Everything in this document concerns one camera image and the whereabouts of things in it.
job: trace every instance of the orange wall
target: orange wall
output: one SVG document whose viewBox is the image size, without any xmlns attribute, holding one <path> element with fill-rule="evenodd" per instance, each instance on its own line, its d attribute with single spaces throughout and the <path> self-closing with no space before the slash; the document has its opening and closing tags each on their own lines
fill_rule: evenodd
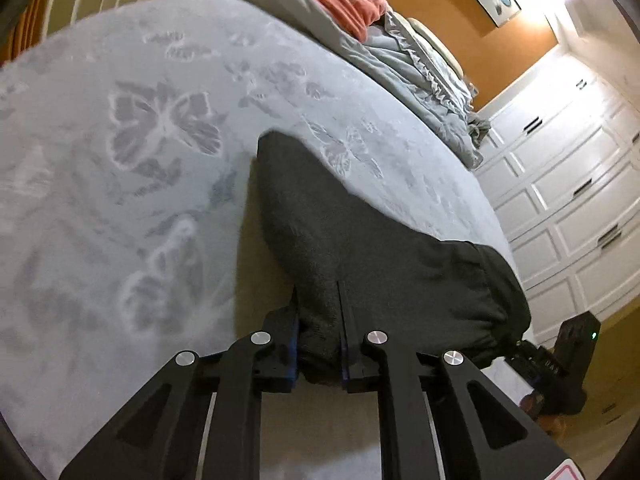
<svg viewBox="0 0 640 480">
<path fill-rule="evenodd" d="M 528 0 L 516 0 L 523 10 L 500 28 L 477 0 L 387 1 L 423 22 L 453 53 L 480 91 L 477 110 L 558 43 L 542 11 Z"/>
</svg>

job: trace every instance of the dark gray cloth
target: dark gray cloth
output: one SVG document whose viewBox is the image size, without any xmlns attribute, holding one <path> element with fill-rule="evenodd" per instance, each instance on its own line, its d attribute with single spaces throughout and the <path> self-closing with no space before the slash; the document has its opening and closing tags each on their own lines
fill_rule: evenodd
<svg viewBox="0 0 640 480">
<path fill-rule="evenodd" d="M 301 370 L 340 378 L 340 302 L 418 351 L 465 352 L 479 367 L 530 323 L 511 267 L 493 248 L 439 241 L 350 194 L 298 139 L 258 142 L 258 190 L 267 244 L 296 288 Z"/>
<path fill-rule="evenodd" d="M 469 113 L 466 116 L 467 127 L 469 129 L 469 135 L 471 136 L 471 142 L 476 148 L 480 148 L 482 140 L 487 136 L 491 129 L 491 123 L 485 119 L 481 119 L 478 114 Z"/>
</svg>

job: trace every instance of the white wall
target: white wall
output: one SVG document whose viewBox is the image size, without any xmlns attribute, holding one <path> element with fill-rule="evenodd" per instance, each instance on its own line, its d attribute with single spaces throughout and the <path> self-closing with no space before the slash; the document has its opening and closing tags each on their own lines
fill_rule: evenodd
<svg viewBox="0 0 640 480">
<path fill-rule="evenodd" d="M 640 109 L 640 43 L 616 4 L 612 0 L 566 0 L 564 5 L 540 0 L 540 5 L 560 45 Z M 578 7 L 582 22 L 574 24 L 567 7 Z"/>
</svg>

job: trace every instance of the white door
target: white door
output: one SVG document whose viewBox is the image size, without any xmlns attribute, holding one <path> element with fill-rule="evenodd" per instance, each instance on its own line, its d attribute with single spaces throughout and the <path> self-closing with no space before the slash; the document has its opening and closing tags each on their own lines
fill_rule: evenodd
<svg viewBox="0 0 640 480">
<path fill-rule="evenodd" d="M 480 167 L 476 177 L 489 202 L 496 207 L 510 190 L 522 186 L 550 160 L 592 134 L 617 97 L 608 84 L 594 82 L 548 123 L 530 129 L 491 164 Z"/>
<path fill-rule="evenodd" d="M 526 132 L 548 123 L 594 79 L 594 73 L 575 57 L 564 56 L 559 59 L 491 118 L 492 129 L 480 145 L 484 164 Z"/>
<path fill-rule="evenodd" d="M 611 107 L 603 121 L 593 121 L 580 144 L 523 176 L 494 209 L 511 242 L 576 200 L 628 151 L 640 116 L 624 101 Z"/>
<path fill-rule="evenodd" d="M 640 294 L 640 214 L 599 247 L 526 292 L 534 333 L 552 345 L 562 322 L 593 312 L 606 319 Z"/>
<path fill-rule="evenodd" d="M 640 168 L 630 152 L 575 201 L 511 243 L 525 290 L 606 244 L 640 209 Z"/>
</svg>

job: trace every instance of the mattress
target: mattress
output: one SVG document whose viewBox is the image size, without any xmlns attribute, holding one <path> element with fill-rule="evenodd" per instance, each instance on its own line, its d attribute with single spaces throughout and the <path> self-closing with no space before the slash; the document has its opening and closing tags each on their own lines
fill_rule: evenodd
<svg viewBox="0 0 640 480">
<path fill-rule="evenodd" d="M 46 478 L 176 352 L 223 351 L 288 301 L 255 197 L 269 128 L 389 216 L 513 266 L 435 134 L 261 10 L 148 0 L 83 20 L 0 72 L 0 410 Z M 261 478 L 380 477 L 374 394 L 301 381 L 262 412 Z"/>
</svg>

